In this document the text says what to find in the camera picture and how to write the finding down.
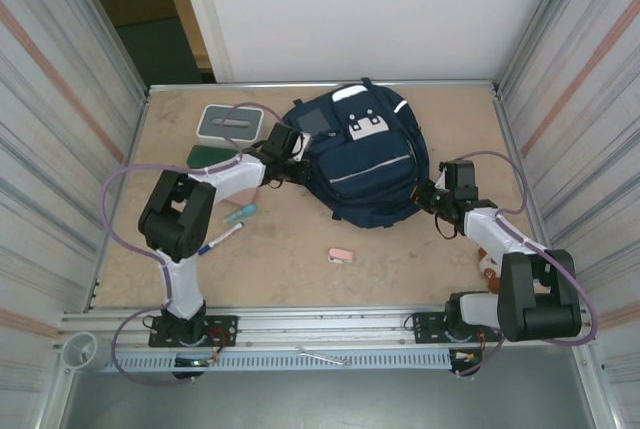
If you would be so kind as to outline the dark green pencil case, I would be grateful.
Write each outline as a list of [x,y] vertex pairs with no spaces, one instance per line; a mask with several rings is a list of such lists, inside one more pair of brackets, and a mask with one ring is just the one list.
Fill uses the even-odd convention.
[[237,151],[203,145],[194,145],[186,159],[190,169],[203,169],[209,166],[225,163],[237,156]]

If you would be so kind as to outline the teal highlighter pen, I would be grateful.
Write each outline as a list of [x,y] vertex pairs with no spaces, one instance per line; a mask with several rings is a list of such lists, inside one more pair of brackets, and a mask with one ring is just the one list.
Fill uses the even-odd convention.
[[224,222],[227,224],[236,224],[241,220],[254,215],[257,212],[257,206],[255,204],[246,205],[235,212],[228,215]]

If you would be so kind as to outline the navy blue student backpack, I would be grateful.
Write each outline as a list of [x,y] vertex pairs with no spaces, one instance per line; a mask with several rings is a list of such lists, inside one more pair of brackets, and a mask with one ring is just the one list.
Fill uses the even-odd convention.
[[428,146],[399,93],[364,78],[296,100],[282,121],[311,136],[305,187],[333,219],[388,228],[419,211],[411,195],[429,179]]

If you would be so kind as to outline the white blue marker pen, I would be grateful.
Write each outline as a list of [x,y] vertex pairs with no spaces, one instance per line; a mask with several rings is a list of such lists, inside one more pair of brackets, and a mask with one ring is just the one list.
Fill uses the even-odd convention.
[[233,234],[237,233],[238,231],[242,230],[243,227],[245,226],[245,224],[243,222],[238,222],[236,223],[233,227],[231,227],[229,230],[227,230],[226,232],[224,232],[223,234],[219,235],[218,237],[216,237],[214,240],[210,241],[209,243],[205,244],[204,246],[202,246],[199,251],[198,251],[198,255],[199,256],[203,256],[204,254],[206,254],[207,252],[209,252],[210,250],[212,250],[214,247],[218,246],[219,244],[221,244],[223,241],[225,241],[226,239],[228,239],[229,237],[231,237]]

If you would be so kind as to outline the grey white tissue box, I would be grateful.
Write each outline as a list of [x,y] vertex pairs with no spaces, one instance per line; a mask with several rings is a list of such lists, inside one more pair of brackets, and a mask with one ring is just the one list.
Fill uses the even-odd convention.
[[256,143],[263,133],[264,111],[260,108],[209,104],[204,108],[196,135],[201,145],[244,149]]

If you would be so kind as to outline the brown white plush toy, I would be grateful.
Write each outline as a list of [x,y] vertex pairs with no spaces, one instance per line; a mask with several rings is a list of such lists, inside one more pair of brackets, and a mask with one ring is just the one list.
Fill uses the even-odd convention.
[[498,294],[500,290],[501,275],[498,264],[482,247],[477,250],[477,254],[479,257],[479,270],[482,276],[487,280],[488,290],[493,294]]

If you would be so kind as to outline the corrugated translucent side panel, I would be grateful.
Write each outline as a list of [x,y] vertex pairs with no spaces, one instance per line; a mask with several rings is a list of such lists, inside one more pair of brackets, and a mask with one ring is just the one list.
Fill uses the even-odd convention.
[[542,0],[498,93],[534,220],[598,313],[612,421],[640,429],[640,0]]
[[0,429],[39,421],[62,315],[94,286],[101,188],[145,102],[98,0],[0,0]]

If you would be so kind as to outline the metal wrench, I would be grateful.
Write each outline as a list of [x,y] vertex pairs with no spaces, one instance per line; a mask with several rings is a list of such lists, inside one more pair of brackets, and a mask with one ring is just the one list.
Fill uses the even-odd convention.
[[312,351],[309,349],[306,349],[302,346],[298,346],[296,348],[298,355],[302,356],[302,357],[307,357],[313,360],[317,360],[317,361],[321,361],[321,362],[325,362],[327,364],[332,364],[332,365],[336,365],[336,366],[342,366],[342,367],[348,367],[351,365],[351,362],[345,358],[341,358],[341,357],[337,357],[337,356],[333,356],[333,355],[328,355],[328,354],[324,354],[324,353],[319,353],[317,351]]

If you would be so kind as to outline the grey plastic pipe piece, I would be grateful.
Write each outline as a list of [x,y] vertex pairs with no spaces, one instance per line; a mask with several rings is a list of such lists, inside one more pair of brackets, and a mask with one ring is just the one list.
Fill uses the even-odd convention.
[[111,361],[111,342],[91,332],[78,332],[62,346],[61,359],[71,370],[100,371]]

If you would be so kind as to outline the thin aluminium edge rail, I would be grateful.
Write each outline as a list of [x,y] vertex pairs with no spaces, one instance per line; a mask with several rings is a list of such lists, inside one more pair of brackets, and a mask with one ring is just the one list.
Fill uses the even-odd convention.
[[[355,84],[349,81],[320,81],[320,82],[250,82],[250,83],[217,83],[217,84],[156,84],[148,89],[150,94],[174,90],[235,90],[235,89],[285,89],[285,88],[336,88],[343,85]],[[416,80],[374,80],[373,83],[384,87],[446,87],[469,86],[492,89],[495,83],[490,79],[416,79]]]

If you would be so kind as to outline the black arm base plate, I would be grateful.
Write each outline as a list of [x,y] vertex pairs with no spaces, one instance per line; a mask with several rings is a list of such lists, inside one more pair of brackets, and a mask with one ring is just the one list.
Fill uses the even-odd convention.
[[237,316],[200,315],[189,320],[171,314],[146,316],[151,348],[233,347],[238,334]]
[[450,318],[445,312],[417,312],[409,316],[408,330],[413,333],[416,344],[473,343],[479,344],[481,337],[487,342],[498,342],[501,335],[494,329],[469,325]]

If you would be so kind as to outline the aluminium mounting rail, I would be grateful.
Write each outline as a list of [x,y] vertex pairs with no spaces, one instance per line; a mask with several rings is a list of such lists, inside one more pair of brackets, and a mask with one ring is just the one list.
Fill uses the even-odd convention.
[[[327,306],[327,307],[211,307],[211,315],[237,316],[239,348],[293,348],[414,345],[404,320],[414,312],[440,312],[442,305]],[[110,339],[120,323],[139,308],[97,308],[81,314],[64,314],[56,343],[62,346],[72,335],[90,332]],[[149,329],[138,316],[118,337],[119,347],[148,346]]]

